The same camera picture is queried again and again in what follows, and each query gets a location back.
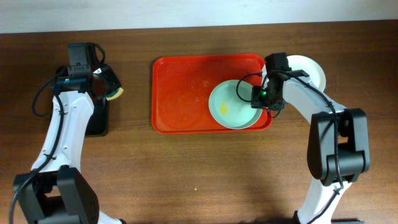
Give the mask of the green yellow sponge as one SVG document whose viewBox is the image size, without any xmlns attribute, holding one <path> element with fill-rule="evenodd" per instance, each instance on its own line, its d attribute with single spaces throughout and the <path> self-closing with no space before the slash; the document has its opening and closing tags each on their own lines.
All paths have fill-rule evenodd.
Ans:
<svg viewBox="0 0 398 224">
<path fill-rule="evenodd" d="M 113 92 L 111 92 L 110 94 L 106 95 L 106 99 L 108 101 L 115 100 L 116 98 L 119 98 L 123 94 L 123 92 L 124 92 L 124 89 L 120 87 L 120 88 L 114 90 Z"/>
</svg>

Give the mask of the light green plate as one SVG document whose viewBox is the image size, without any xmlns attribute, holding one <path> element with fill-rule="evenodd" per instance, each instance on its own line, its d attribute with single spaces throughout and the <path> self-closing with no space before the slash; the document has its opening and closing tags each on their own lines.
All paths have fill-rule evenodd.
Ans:
<svg viewBox="0 0 398 224">
<path fill-rule="evenodd" d="M 261 117 L 262 110 L 251 107 L 252 85 L 238 80 L 227 80 L 217 85 L 210 94 L 208 107 L 213 119 L 228 129 L 246 129 L 253 126 Z"/>
</svg>

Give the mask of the white plate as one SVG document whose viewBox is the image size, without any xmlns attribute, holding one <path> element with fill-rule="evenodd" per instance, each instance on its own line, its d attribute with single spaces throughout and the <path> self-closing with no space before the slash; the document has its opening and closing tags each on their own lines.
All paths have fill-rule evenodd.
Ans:
<svg viewBox="0 0 398 224">
<path fill-rule="evenodd" d="M 287 57 L 292 70 L 303 70 L 309 74 L 312 82 L 322 92 L 326 88 L 326 76 L 321 66 L 313 59 L 303 55 L 289 55 Z"/>
</svg>

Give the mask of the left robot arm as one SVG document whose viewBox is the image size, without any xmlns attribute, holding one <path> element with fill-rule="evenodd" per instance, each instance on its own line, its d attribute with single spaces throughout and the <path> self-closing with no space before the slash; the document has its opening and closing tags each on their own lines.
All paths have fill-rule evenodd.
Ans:
<svg viewBox="0 0 398 224">
<path fill-rule="evenodd" d="M 81 174 L 81 152 L 95 104 L 120 95 L 121 83 L 107 64 L 61 69 L 48 82 L 52 117 L 41 152 L 30 172 L 18 174 L 9 223 L 19 205 L 28 223 L 124 223 L 100 210 L 94 190 Z"/>
</svg>

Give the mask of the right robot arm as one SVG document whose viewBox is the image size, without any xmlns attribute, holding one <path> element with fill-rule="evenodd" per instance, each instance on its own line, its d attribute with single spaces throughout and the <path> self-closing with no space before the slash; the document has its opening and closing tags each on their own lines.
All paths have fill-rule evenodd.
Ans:
<svg viewBox="0 0 398 224">
<path fill-rule="evenodd" d="M 251 93 L 251 106 L 280 113 L 292 105 L 309 123 L 307 165 L 312 175 L 292 223 L 331 223 L 343 194 L 370 168 L 368 122 L 320 90 L 303 70 L 272 70 Z"/>
</svg>

